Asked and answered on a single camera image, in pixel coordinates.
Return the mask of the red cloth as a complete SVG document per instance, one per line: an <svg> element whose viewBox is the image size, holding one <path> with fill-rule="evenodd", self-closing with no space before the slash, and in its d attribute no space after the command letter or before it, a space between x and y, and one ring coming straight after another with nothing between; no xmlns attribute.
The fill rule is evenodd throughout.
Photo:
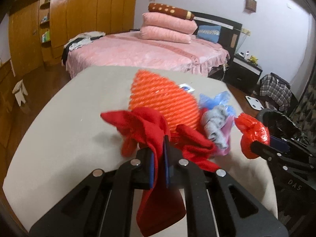
<svg viewBox="0 0 316 237"><path fill-rule="evenodd" d="M164 115L152 108L108 111L101 113L101 118L115 126L123 135L125 140L121 148L122 156L130 157L137 148L150 148L153 152L153 188L142 193L136 216L142 235L151 236L180 221L186 215L186 210L180 192L166 187L164 138L169 137L185 159L209 172L220 168L209 161L216 150L215 144L184 124L178 125L176 132L172 134Z"/></svg>

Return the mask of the orange bubble wrap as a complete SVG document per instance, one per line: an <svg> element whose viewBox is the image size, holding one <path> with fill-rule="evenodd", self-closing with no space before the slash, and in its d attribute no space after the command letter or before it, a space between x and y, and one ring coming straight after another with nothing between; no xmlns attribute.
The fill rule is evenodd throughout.
<svg viewBox="0 0 316 237"><path fill-rule="evenodd" d="M129 110L140 107L163 114L172 133L177 125L196 129L199 124L196 98L169 78L147 70L138 70L131 84Z"/></svg>

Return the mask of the wooden wardrobe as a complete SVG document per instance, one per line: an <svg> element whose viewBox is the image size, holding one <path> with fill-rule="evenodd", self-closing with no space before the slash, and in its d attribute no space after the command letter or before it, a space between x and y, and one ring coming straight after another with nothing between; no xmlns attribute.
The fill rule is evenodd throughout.
<svg viewBox="0 0 316 237"><path fill-rule="evenodd" d="M52 65L63 45L83 32L127 32L135 0L15 0L8 15L11 65L16 76Z"/></svg>

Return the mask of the clothes pile on bed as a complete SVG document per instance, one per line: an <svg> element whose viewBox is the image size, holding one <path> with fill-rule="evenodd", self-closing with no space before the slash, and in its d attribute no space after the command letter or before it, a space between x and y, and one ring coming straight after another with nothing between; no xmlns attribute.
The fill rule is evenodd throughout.
<svg viewBox="0 0 316 237"><path fill-rule="evenodd" d="M91 31L80 33L74 38L68 40L68 42L63 47L62 53L62 65L66 66L66 61L68 60L68 53L72 50L81 48L87 44L93 43L94 40L100 39L105 36L105 32Z"/></svg>

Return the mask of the lower pink pillow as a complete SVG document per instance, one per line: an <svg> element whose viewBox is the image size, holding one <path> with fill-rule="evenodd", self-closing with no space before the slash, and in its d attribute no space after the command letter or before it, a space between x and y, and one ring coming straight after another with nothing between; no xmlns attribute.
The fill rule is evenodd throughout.
<svg viewBox="0 0 316 237"><path fill-rule="evenodd" d="M141 27L140 37L144 40L159 40L183 44L191 43L191 36L188 34L156 26Z"/></svg>

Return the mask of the grey sock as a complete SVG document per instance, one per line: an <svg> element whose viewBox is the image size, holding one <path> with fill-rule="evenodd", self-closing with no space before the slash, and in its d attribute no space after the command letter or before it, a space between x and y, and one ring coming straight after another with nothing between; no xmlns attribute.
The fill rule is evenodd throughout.
<svg viewBox="0 0 316 237"><path fill-rule="evenodd" d="M216 105L202 114L201 125L207 139L215 143L218 150L229 148L228 139L233 117L224 105Z"/></svg>

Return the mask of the small white stool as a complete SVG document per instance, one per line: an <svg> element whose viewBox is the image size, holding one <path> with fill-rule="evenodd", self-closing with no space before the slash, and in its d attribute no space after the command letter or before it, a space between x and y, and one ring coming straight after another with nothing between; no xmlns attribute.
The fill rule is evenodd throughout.
<svg viewBox="0 0 316 237"><path fill-rule="evenodd" d="M25 96L28 95L28 92L25 88L24 82L23 80L20 80L16 83L16 85L14 86L13 90L12 90L12 94L15 95L17 104L19 106L21 106L21 104L25 104L26 103L26 99Z"/></svg>

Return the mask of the white bathroom scale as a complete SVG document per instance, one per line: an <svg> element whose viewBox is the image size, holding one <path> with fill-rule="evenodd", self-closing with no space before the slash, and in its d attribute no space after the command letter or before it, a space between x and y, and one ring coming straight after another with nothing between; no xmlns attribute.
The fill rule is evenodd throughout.
<svg viewBox="0 0 316 237"><path fill-rule="evenodd" d="M247 95L245 96L245 99L247 100L247 102L249 103L252 109L257 110L257 111L261 111L262 109L264 109L263 105L258 99L247 96Z"/></svg>

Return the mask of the brown dotted bolster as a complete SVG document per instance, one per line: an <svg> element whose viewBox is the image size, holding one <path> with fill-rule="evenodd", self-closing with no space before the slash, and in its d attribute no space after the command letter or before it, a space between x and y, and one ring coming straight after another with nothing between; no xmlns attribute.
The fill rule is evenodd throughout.
<svg viewBox="0 0 316 237"><path fill-rule="evenodd" d="M149 3L148 11L160 12L162 14L167 14L176 18L190 20L190 21L192 21L195 17L195 15L191 11L173 7L167 4L161 4L161 3Z"/></svg>

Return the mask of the yellow plush toy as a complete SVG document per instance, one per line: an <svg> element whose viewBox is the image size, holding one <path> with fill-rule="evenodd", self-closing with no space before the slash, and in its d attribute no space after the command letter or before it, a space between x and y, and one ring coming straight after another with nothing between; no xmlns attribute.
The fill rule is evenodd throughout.
<svg viewBox="0 0 316 237"><path fill-rule="evenodd" d="M254 65L258 64L258 58L256 58L255 56L251 56L249 61Z"/></svg>

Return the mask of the red plastic bag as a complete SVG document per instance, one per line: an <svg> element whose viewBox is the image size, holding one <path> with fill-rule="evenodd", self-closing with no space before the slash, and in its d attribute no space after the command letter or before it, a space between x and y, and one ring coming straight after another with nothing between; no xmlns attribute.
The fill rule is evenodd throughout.
<svg viewBox="0 0 316 237"><path fill-rule="evenodd" d="M241 149L244 156L248 159L256 159L259 156L251 151L251 143L259 141L263 144L270 144L269 130L256 118L241 113L235 118L235 125L242 133Z"/></svg>

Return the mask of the black trash bin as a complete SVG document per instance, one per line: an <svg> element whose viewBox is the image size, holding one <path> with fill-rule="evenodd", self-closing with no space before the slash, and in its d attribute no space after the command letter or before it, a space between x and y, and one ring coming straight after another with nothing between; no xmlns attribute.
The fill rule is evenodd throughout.
<svg viewBox="0 0 316 237"><path fill-rule="evenodd" d="M279 139L299 140L304 136L294 122L279 111L263 109L258 112L256 119L268 128L270 135Z"/></svg>

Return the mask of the wall lamp right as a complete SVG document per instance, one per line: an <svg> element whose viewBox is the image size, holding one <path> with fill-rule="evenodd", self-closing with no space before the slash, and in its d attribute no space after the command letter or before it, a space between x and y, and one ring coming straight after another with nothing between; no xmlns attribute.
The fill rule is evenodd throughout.
<svg viewBox="0 0 316 237"><path fill-rule="evenodd" d="M245 0L245 10L248 12L255 13L257 10L256 0Z"/></svg>

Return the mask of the black headboard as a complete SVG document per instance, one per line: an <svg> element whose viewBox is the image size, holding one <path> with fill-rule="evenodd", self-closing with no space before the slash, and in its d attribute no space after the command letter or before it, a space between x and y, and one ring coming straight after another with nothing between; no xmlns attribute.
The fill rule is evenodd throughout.
<svg viewBox="0 0 316 237"><path fill-rule="evenodd" d="M218 42L229 52L230 56L232 57L235 54L237 48L239 36L242 31L242 24L211 14L194 11L193 14L194 20L198 26L205 25L221 27Z"/></svg>

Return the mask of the blue white box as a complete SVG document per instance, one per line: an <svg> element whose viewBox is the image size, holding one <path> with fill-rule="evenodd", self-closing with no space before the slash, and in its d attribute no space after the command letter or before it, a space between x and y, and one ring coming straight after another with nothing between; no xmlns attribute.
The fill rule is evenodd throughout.
<svg viewBox="0 0 316 237"><path fill-rule="evenodd" d="M188 84L180 84L179 88L186 91L187 93L194 93L195 89Z"/></svg>

